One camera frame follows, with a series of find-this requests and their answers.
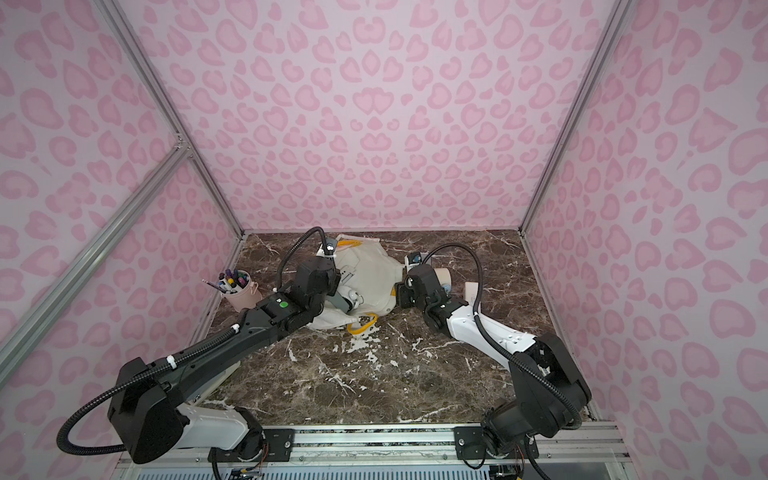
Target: ventilation grille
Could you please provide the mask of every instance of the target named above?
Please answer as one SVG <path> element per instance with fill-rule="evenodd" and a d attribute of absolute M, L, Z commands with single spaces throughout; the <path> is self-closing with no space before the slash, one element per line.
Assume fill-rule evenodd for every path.
<path fill-rule="evenodd" d="M 400 468 L 350 467 L 289 467 L 268 472 L 260 480 L 488 480 L 488 469 L 469 470 L 463 467 L 414 465 Z M 227 480 L 229 472 L 222 475 Z M 214 480 L 210 466 L 199 468 L 146 468 L 138 480 Z"/>

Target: wire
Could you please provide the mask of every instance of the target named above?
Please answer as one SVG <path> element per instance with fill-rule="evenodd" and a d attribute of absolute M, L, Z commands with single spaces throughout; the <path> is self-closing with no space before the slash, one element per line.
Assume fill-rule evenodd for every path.
<path fill-rule="evenodd" d="M 525 442 L 525 454 L 528 455 L 528 461 L 531 463 L 531 467 L 538 473 L 538 476 L 541 477 L 541 480 L 552 480 L 549 478 L 549 475 L 544 473 L 544 470 L 541 469 L 540 466 L 538 466 L 538 463 L 534 460 L 533 455 L 531 454 L 531 444 L 527 441 Z"/>
<path fill-rule="evenodd" d="M 520 452 L 520 468 L 518 468 L 518 477 L 523 478 L 523 475 L 525 474 L 525 455 L 523 455 L 523 451 L 520 448 L 520 445 L 515 444 L 515 447 L 518 448 L 518 452 Z"/>
<path fill-rule="evenodd" d="M 243 319 L 245 318 L 245 315 L 247 312 L 248 310 L 243 310 L 242 312 L 240 312 L 240 316 L 238 317 L 238 320 L 237 320 L 238 324 L 242 324 Z M 219 335 L 215 336 L 209 342 L 206 342 L 203 345 L 194 347 L 188 350 L 186 353 L 181 353 L 181 352 L 177 353 L 176 355 L 174 355 L 176 365 L 179 366 L 186 362 L 189 362 L 190 360 L 218 347 L 219 345 L 226 342 L 236 334 L 237 332 L 234 329 L 227 329 L 226 332 L 220 333 Z M 106 402 L 113 396 L 117 395 L 119 392 L 122 392 L 123 390 L 128 389 L 138 383 L 144 382 L 154 377 L 155 375 L 165 373 L 171 369 L 173 369 L 173 367 L 170 365 L 170 363 L 167 363 L 167 362 L 161 363 L 160 365 L 155 366 L 154 368 L 151 368 L 142 373 L 139 373 L 138 375 L 134 376 L 133 378 L 131 378 L 126 382 L 121 383 L 120 385 L 116 385 L 112 387 L 111 389 L 107 390 L 106 392 L 103 392 L 96 398 L 92 399 L 90 402 L 83 405 L 77 412 L 73 413 L 72 416 L 69 417 L 66 420 L 66 422 L 64 422 L 64 425 L 62 425 L 61 428 L 58 430 L 58 434 L 56 435 L 56 446 L 59 447 L 59 449 L 62 452 L 68 453 L 70 455 L 106 455 L 109 453 L 124 452 L 125 445 L 123 444 L 106 445 L 101 447 L 84 447 L 82 445 L 75 445 L 74 443 L 69 441 L 69 432 L 91 410 L 95 409 L 100 404 Z"/>
<path fill-rule="evenodd" d="M 482 459 L 480 460 L 480 463 L 478 463 L 477 465 L 470 465 L 469 462 L 467 462 L 467 459 L 464 458 L 464 449 L 473 445 L 479 445 L 480 448 L 482 448 Z M 485 443 L 471 443 L 462 448 L 462 461 L 464 462 L 464 465 L 467 465 L 472 470 L 479 470 L 480 468 L 482 468 L 483 465 L 485 465 L 485 455 L 486 455 Z"/>
<path fill-rule="evenodd" d="M 472 256 L 472 259 L 475 261 L 475 267 L 477 269 L 477 281 L 478 281 L 478 292 L 475 296 L 475 302 L 472 304 L 472 316 L 475 318 L 475 324 L 478 327 L 478 330 L 480 332 L 480 335 L 485 339 L 488 344 L 493 347 L 494 350 L 501 353 L 504 358 L 509 360 L 509 362 L 516 366 L 518 369 L 520 369 L 523 373 L 533 377 L 537 382 L 541 384 L 548 392 L 550 392 L 560 403 L 563 404 L 566 410 L 568 410 L 568 413 L 571 414 L 573 417 L 573 422 L 569 425 L 566 425 L 563 427 L 565 430 L 575 430 L 581 427 L 581 415 L 579 414 L 579 411 L 576 409 L 574 404 L 571 402 L 568 397 L 563 395 L 563 392 L 560 391 L 560 389 L 552 383 L 544 378 L 543 376 L 537 374 L 530 368 L 528 368 L 527 365 L 525 365 L 517 356 L 512 355 L 506 348 L 496 343 L 495 340 L 493 340 L 493 337 L 491 337 L 488 334 L 488 331 L 485 330 L 485 327 L 482 324 L 482 321 L 480 320 L 480 314 L 478 313 L 478 309 L 480 307 L 480 300 L 482 298 L 482 291 L 483 291 L 483 275 L 482 275 L 482 265 L 480 263 L 480 259 L 477 256 L 477 253 L 467 245 L 464 245 L 463 243 L 445 243 L 439 247 L 436 247 L 431 252 L 427 253 L 427 256 L 424 257 L 422 260 L 422 263 L 427 263 L 427 260 L 432 258 L 432 256 L 439 252 L 440 250 L 444 248 L 449 247 L 457 247 L 461 248 L 462 250 L 465 250 L 467 253 L 469 253 Z"/>
<path fill-rule="evenodd" d="M 293 246 L 288 250 L 288 253 L 286 253 L 286 256 L 283 257 L 283 259 L 280 261 L 280 265 L 277 267 L 277 277 L 275 279 L 275 286 L 279 290 L 280 287 L 283 286 L 283 269 L 285 269 L 286 264 L 288 264 L 288 260 L 290 260 L 290 257 L 293 256 L 294 253 L 299 249 L 299 247 L 302 246 L 304 242 L 306 242 L 306 239 L 310 238 L 313 233 L 319 233 L 320 240 L 323 242 L 323 252 L 327 256 L 333 255 L 333 251 L 328 250 L 328 243 L 326 242 L 326 232 L 321 227 L 312 227 L 306 232 L 302 234 L 301 237 L 293 244 Z"/>
<path fill-rule="evenodd" d="M 264 459 L 269 454 L 270 454 L 270 444 L 264 442 L 264 453 L 261 455 L 261 460 L 259 460 L 259 475 L 261 475 L 261 465 L 264 463 Z"/>
<path fill-rule="evenodd" d="M 216 460 L 216 454 L 219 452 L 219 449 L 216 447 L 210 448 L 210 467 L 214 471 L 214 478 L 216 480 L 221 480 L 221 474 L 219 473 L 219 463 Z"/>

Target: yellow strap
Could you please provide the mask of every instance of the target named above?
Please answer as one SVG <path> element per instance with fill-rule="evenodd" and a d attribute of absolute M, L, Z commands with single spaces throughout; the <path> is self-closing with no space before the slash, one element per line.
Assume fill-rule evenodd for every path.
<path fill-rule="evenodd" d="M 353 329 L 352 324 L 348 323 L 346 326 L 346 331 L 349 333 L 352 333 L 353 335 L 359 335 L 360 333 L 365 332 L 368 328 L 370 328 L 371 325 L 376 323 L 376 320 L 379 319 L 379 316 L 376 315 L 375 313 L 366 313 L 365 316 L 372 316 L 373 320 L 371 320 L 370 322 L 366 323 L 365 325 L 361 326 L 358 329 Z"/>

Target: robotic arm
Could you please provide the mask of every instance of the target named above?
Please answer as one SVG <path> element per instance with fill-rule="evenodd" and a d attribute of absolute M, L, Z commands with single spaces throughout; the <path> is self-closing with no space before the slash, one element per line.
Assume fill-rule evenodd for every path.
<path fill-rule="evenodd" d="M 219 449 L 227 458 L 243 461 L 265 455 L 261 425 L 247 410 L 203 409 L 184 402 L 238 360 L 282 340 L 321 314 L 326 298 L 335 295 L 339 285 L 333 243 L 326 242 L 322 229 L 313 228 L 294 245 L 280 264 L 278 279 L 290 255 L 316 231 L 323 239 L 322 251 L 301 264 L 292 282 L 282 285 L 278 280 L 275 293 L 240 312 L 235 325 L 214 337 L 150 364 L 136 358 L 123 365 L 115 387 L 64 423 L 58 447 L 73 455 L 128 451 L 137 464 L 151 462 L 171 449 L 190 447 Z M 396 298 L 403 308 L 418 308 L 433 331 L 468 343 L 509 369 L 517 398 L 485 415 L 485 447 L 493 455 L 506 455 L 517 446 L 528 447 L 526 439 L 532 441 L 534 434 L 552 437 L 560 429 L 577 428 L 581 424 L 578 410 L 591 393 L 562 341 L 554 335 L 534 337 L 476 313 L 482 270 L 476 255 L 462 248 L 470 251 L 478 265 L 474 306 L 448 295 L 426 263 L 414 266 L 396 284 Z M 74 425 L 108 399 L 108 418 L 123 445 L 73 445 L 68 436 Z"/>
<path fill-rule="evenodd" d="M 151 462 L 170 449 L 187 447 L 233 451 L 244 461 L 256 458 L 263 447 L 263 436 L 250 412 L 241 408 L 204 409 L 184 402 L 237 361 L 311 322 L 323 311 L 326 296 L 333 295 L 338 282 L 330 258 L 314 257 L 302 263 L 293 282 L 240 313 L 232 327 L 235 334 L 227 341 L 112 397 L 109 420 L 134 462 Z M 189 349 L 210 341 L 203 340 Z M 123 365 L 117 383 L 151 371 L 158 363 L 173 363 L 174 357 L 150 365 L 140 358 L 133 359 Z"/>
<path fill-rule="evenodd" d="M 477 263 L 479 299 L 479 260 L 468 247 L 460 247 Z M 490 453 L 506 455 L 516 446 L 527 447 L 534 434 L 551 438 L 561 429 L 581 425 L 579 411 L 590 401 L 591 392 L 557 336 L 533 336 L 476 313 L 479 300 L 470 306 L 448 295 L 426 263 L 409 270 L 405 281 L 396 285 L 396 293 L 398 305 L 418 308 L 430 329 L 474 346 L 509 370 L 516 399 L 487 412 L 482 420 Z"/>

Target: marker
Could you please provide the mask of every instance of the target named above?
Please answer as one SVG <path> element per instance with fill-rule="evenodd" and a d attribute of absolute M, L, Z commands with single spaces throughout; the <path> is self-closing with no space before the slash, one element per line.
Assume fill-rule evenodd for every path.
<path fill-rule="evenodd" d="M 221 293 L 227 293 L 227 291 L 226 291 L 225 289 L 221 288 L 221 287 L 220 287 L 220 286 L 218 286 L 218 285 L 213 285 L 213 284 L 212 284 L 211 282 L 209 282 L 208 280 L 205 280 L 205 279 L 200 279 L 200 281 L 201 281 L 201 282 L 203 282 L 203 283 L 207 283 L 208 285 L 211 285 L 213 288 L 215 288 L 216 290 L 219 290 Z"/>

